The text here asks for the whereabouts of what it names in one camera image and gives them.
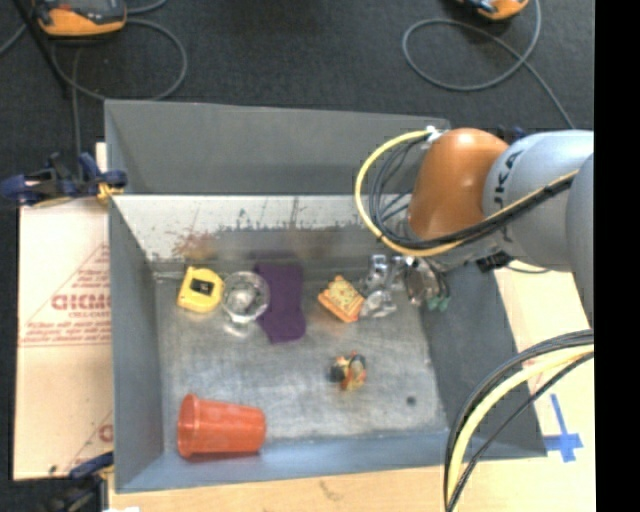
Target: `orange plastic cup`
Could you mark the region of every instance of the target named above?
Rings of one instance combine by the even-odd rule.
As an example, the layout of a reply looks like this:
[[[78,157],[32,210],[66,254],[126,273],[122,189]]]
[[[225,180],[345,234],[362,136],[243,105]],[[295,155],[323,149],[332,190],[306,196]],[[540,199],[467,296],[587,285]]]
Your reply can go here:
[[[264,413],[256,407],[202,400],[190,393],[178,417],[178,452],[195,454],[255,453],[266,435]]]

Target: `black cable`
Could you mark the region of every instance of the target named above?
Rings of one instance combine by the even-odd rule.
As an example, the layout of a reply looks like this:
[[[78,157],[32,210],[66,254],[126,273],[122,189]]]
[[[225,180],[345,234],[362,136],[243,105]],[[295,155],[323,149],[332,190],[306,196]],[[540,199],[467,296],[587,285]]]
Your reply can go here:
[[[552,186],[544,187],[539,192],[516,206],[509,207],[508,209],[505,209],[504,211],[501,211],[496,215],[486,218],[467,228],[463,228],[448,235],[432,238],[430,240],[416,241],[409,237],[399,236],[389,230],[386,230],[380,222],[374,223],[389,240],[399,245],[404,245],[408,249],[432,249],[449,243],[459,243],[458,245],[462,246],[498,231],[500,228],[510,222],[513,222],[533,207],[555,197],[557,194],[571,186],[573,178],[574,176],[569,176],[558,180]]]
[[[404,210],[407,206],[397,209],[392,214],[388,214],[385,217],[385,213],[388,212],[388,209],[396,204],[403,196],[407,195],[411,192],[413,186],[407,189],[404,192],[401,192],[396,198],[394,198],[391,202],[381,208],[380,204],[382,201],[382,196],[384,194],[384,188],[389,183],[389,181],[400,171],[402,168],[407,155],[409,152],[418,144],[421,144],[425,141],[425,138],[418,138],[413,140],[407,144],[397,146],[393,148],[391,155],[388,159],[383,163],[380,171],[376,174],[373,179],[373,187],[369,195],[369,214],[376,226],[380,229],[380,231],[387,236],[388,238],[397,236],[393,233],[384,222],[391,218],[393,215]],[[414,169],[407,169],[405,173],[413,171]]]
[[[146,98],[146,99],[150,100],[150,101],[157,101],[157,100],[161,100],[161,99],[164,99],[164,98],[170,96],[171,94],[173,94],[182,85],[182,82],[184,81],[184,79],[185,79],[185,77],[187,75],[187,70],[188,70],[188,67],[189,67],[189,60],[188,60],[187,52],[186,52],[184,46],[182,45],[180,40],[172,32],[170,32],[168,29],[164,28],[162,25],[158,25],[157,23],[154,23],[152,21],[142,20],[142,19],[131,19],[131,20],[128,20],[127,24],[128,25],[141,25],[141,26],[144,26],[144,27],[148,27],[148,28],[150,28],[152,30],[155,30],[157,32],[160,32],[161,34],[166,36],[174,44],[174,46],[178,49],[178,51],[180,52],[180,56],[181,56],[181,59],[182,59],[182,67],[180,69],[180,73],[179,73],[178,78],[176,79],[176,81],[166,91],[164,91],[164,92],[162,92],[162,93],[160,93],[160,94],[158,94],[156,96],[152,96],[152,97],[149,97],[149,98]],[[56,57],[56,45],[55,44],[51,46],[51,60],[53,62],[53,66],[54,66],[54,69],[55,69],[56,73],[69,86],[73,87],[74,89],[77,89],[82,94],[84,94],[86,96],[89,96],[90,98],[93,98],[93,99],[98,100],[98,101],[105,101],[105,100],[109,99],[109,97],[107,97],[107,96],[104,96],[102,94],[97,94],[97,93],[87,89],[86,87],[78,84],[72,78],[70,78],[69,76],[67,76],[65,74],[65,72],[62,70],[62,68],[60,68],[60,65],[58,63],[58,60],[57,60],[57,57]]]
[[[491,374],[486,376],[476,387],[471,391],[469,397],[465,403],[460,407],[458,415],[454,420],[447,445],[445,448],[445,463],[444,463],[444,493],[447,495],[447,489],[449,488],[448,472],[450,466],[450,459],[453,453],[454,446],[458,440],[460,431],[465,426],[467,418],[471,412],[477,407],[477,405],[486,397],[488,393],[494,389],[500,381],[514,368],[520,367],[522,363],[528,361],[534,357],[545,355],[556,350],[562,350],[569,347],[580,347],[587,344],[593,344],[593,330],[586,329],[573,333],[556,336],[550,340],[540,342],[522,352],[516,354],[511,359],[505,361],[498,368],[496,368]]]
[[[20,39],[22,34],[24,34],[26,31],[27,31],[27,25],[25,24],[23,24],[18,30],[16,30],[15,34],[13,34],[6,43],[0,46],[0,57],[2,56],[3,53],[8,51],[9,48],[11,48],[14,44],[16,44],[18,39]]]
[[[415,71],[424,80],[426,80],[432,85],[435,85],[436,87],[440,87],[444,90],[452,91],[452,92],[476,92],[476,91],[482,91],[482,90],[488,89],[489,87],[493,87],[499,83],[504,82],[507,78],[513,75],[516,71],[518,71],[520,67],[524,66],[534,76],[534,78],[538,81],[540,86],[547,93],[547,95],[549,96],[549,98],[551,99],[555,107],[558,109],[558,112],[560,112],[560,115],[563,117],[564,121],[567,123],[569,128],[573,129],[575,128],[573,122],[569,118],[569,115],[565,112],[558,98],[556,98],[556,95],[554,94],[554,92],[547,85],[544,79],[538,74],[538,72],[527,62],[529,55],[534,50],[538,42],[538,38],[540,36],[540,30],[542,27],[542,11],[540,9],[539,0],[534,1],[534,6],[535,6],[535,13],[536,13],[534,33],[533,33],[533,36],[531,37],[531,41],[529,42],[527,49],[522,55],[520,55],[516,50],[514,50],[511,46],[509,46],[507,43],[505,43],[501,39],[495,36],[492,36],[491,34],[483,30],[480,30],[474,27],[473,25],[469,25],[467,23],[461,23],[459,21],[448,20],[448,19],[431,19],[431,20],[419,21],[413,24],[411,27],[409,27],[405,31],[402,37],[402,51],[403,51],[405,60],[407,61],[407,64],[409,64],[411,69],[413,69],[413,71]],[[494,78],[492,80],[489,80],[487,82],[483,82],[480,84],[456,85],[456,84],[450,84],[447,82],[437,80],[432,76],[428,75],[427,73],[425,73],[422,69],[420,69],[420,67],[415,63],[415,61],[411,57],[411,54],[409,53],[409,38],[411,37],[411,35],[418,29],[421,29],[427,26],[433,26],[433,25],[449,25],[449,26],[460,27],[465,30],[469,30],[471,32],[479,34],[483,37],[486,37],[491,41],[493,41],[494,43],[501,46],[507,52],[509,52],[516,59],[516,63],[510,68],[508,68],[507,71],[499,75],[497,78]]]
[[[478,451],[469,459],[467,463],[467,467],[460,475],[458,482],[456,483],[456,487],[451,493],[451,498],[446,506],[446,512],[452,512],[462,495],[462,491],[464,490],[471,473],[474,468],[480,461],[482,455],[489,449],[491,444],[496,440],[498,435],[509,425],[511,424],[518,416],[520,416],[524,411],[526,411],[536,400],[538,400],[544,393],[546,393],[553,385],[555,385],[560,379],[565,377],[567,374],[575,370],[578,366],[586,363],[587,361],[593,359],[594,354],[585,354],[580,359],[568,364],[562,370],[556,372],[556,374],[549,379],[543,386],[540,387],[534,394],[532,394],[526,401],[524,401],[501,425],[498,429],[491,435],[487,440],[482,444],[482,446],[478,449]]]
[[[157,2],[154,2],[149,5],[143,5],[140,7],[127,7],[127,15],[136,16],[139,14],[146,14],[148,12],[159,9],[160,7],[165,5],[167,1],[168,0],[158,0]]]

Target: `clamp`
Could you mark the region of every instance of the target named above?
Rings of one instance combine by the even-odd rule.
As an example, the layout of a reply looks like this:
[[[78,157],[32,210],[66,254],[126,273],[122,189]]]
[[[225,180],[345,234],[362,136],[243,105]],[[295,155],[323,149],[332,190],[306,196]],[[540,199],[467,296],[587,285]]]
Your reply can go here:
[[[31,174],[18,174],[0,182],[0,194],[20,206],[51,206],[78,197],[96,197],[105,202],[122,193],[128,179],[124,171],[102,172],[89,153],[78,157],[81,176],[74,176],[60,153],[49,156],[46,165]]]
[[[75,467],[68,477],[76,485],[55,496],[46,505],[38,503],[34,512],[78,512],[94,498],[94,510],[106,510],[108,492],[105,473],[113,463],[113,452],[107,452]]]

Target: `orange device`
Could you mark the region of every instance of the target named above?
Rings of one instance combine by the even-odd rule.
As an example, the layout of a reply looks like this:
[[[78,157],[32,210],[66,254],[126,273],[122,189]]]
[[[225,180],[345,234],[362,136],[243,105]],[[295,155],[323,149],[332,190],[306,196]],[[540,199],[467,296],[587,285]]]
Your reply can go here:
[[[476,8],[481,16],[493,21],[506,20],[524,9],[529,0],[458,0]]]
[[[435,140],[416,179],[408,221],[423,240],[472,226],[485,218],[487,175],[508,144],[488,132],[458,128]]]
[[[32,0],[40,28],[53,37],[92,37],[120,30],[127,18],[122,0]]]

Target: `small toy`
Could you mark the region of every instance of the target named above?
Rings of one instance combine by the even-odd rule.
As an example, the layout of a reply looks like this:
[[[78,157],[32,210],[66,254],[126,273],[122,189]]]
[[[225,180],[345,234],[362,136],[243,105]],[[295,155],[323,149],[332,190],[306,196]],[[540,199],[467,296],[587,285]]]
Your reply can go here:
[[[355,350],[348,357],[337,357],[331,366],[331,381],[339,382],[340,387],[345,391],[353,391],[362,387],[366,378],[365,358]]]
[[[213,311],[222,299],[224,281],[208,268],[188,267],[177,304],[198,313]]]
[[[318,295],[320,304],[343,322],[358,320],[364,297],[341,275],[337,275],[327,288]]]
[[[95,196],[106,201],[122,193],[127,185],[124,171],[102,172],[89,153],[78,157],[81,177],[76,177],[64,165],[59,153],[49,156],[44,168],[32,174],[18,174],[0,183],[0,193],[20,206],[50,206],[78,197]]]

